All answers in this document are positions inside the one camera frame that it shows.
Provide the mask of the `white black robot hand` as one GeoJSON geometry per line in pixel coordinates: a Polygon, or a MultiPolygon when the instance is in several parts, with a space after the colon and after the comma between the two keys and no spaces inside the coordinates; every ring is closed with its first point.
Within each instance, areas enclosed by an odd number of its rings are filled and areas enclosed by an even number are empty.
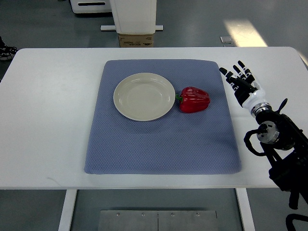
{"type": "Polygon", "coordinates": [[[241,107],[249,108],[249,104],[258,96],[263,97],[264,91],[257,83],[249,68],[242,61],[238,61],[238,65],[233,65],[235,74],[232,71],[220,67],[219,71],[226,77],[226,81],[232,87],[234,96],[241,107]]]}

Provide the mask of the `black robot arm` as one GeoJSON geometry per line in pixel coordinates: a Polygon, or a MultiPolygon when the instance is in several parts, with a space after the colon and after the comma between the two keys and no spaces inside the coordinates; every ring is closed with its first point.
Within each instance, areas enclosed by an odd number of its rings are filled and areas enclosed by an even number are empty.
{"type": "Polygon", "coordinates": [[[265,156],[270,165],[269,178],[281,191],[289,192],[289,207],[298,208],[298,200],[308,199],[308,139],[303,131],[281,110],[272,110],[266,102],[256,104],[251,115],[259,127],[244,137],[247,149],[256,156],[265,156]]]}

